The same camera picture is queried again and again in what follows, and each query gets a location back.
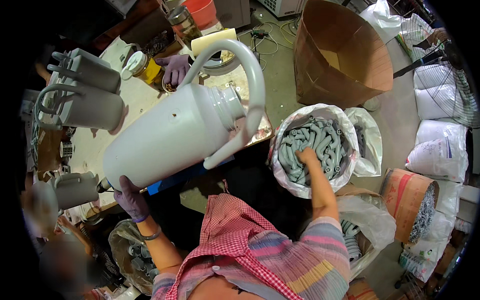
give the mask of electric fan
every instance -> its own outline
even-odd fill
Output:
[[[415,69],[417,108],[421,119],[451,118],[470,128],[480,128],[479,105],[469,84],[459,51],[445,28],[433,29],[412,13],[402,17],[397,40],[413,63],[394,78]]]

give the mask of concrete floor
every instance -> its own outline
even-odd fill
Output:
[[[355,7],[364,9],[365,3],[353,1],[352,10]],[[264,22],[283,24],[289,20],[276,19],[267,9],[257,1],[251,1],[251,7],[257,10],[252,16],[252,25]],[[292,47],[283,39],[278,26],[273,25],[271,35],[274,39],[285,46]],[[270,30],[267,25],[262,29]],[[250,36],[243,35],[240,40],[250,45]],[[272,52],[275,44],[269,41],[263,42],[257,50],[259,52]],[[394,72],[409,65],[411,62],[401,46],[392,40],[387,43]],[[264,79],[266,86],[266,112],[272,126],[275,128],[284,118],[295,110],[302,107],[296,102],[295,79],[293,72],[293,53],[291,49],[280,46],[278,52],[273,55],[261,55],[267,62]],[[371,115],[376,120],[383,139],[382,175],[387,168],[404,168],[405,159],[415,143],[420,120],[417,115],[417,107],[413,92],[413,73],[407,73],[394,80],[391,91],[384,93],[378,98],[381,100],[381,108]],[[358,187],[363,187],[374,192],[379,192],[383,176],[357,178],[352,176],[350,182]],[[205,211],[206,197],[222,191],[221,176],[215,172],[209,172],[208,176],[202,176],[190,181],[180,195],[182,203],[200,212]],[[398,265],[398,257],[401,253],[399,242],[388,245],[378,257],[361,273],[367,278],[372,289],[380,299],[386,299],[394,291],[394,283],[403,273]]]

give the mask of white jar lid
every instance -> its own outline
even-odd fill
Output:
[[[130,58],[127,61],[127,64],[121,70],[121,78],[123,80],[130,79],[130,77],[133,76],[133,74],[139,72],[147,62],[147,55],[141,51],[137,51],[130,56]]]

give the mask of jar lid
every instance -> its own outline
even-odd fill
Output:
[[[130,77],[132,77],[132,75],[139,72],[144,67],[145,63],[147,62],[147,59],[148,59],[147,55],[141,51],[137,51],[133,53],[132,56],[130,56],[130,58],[128,59],[127,64],[121,71],[121,74],[120,74],[121,78],[123,80],[127,80]]]
[[[168,15],[167,20],[171,25],[177,25],[185,21],[190,16],[188,8],[184,5],[177,6]]]

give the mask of plastic handle pile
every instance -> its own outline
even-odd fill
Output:
[[[278,151],[278,160],[292,182],[310,185],[308,169],[295,155],[295,151],[303,151],[306,147],[315,151],[328,180],[340,173],[340,162],[347,153],[343,147],[342,131],[336,128],[333,120],[310,116],[306,124],[285,131]]]

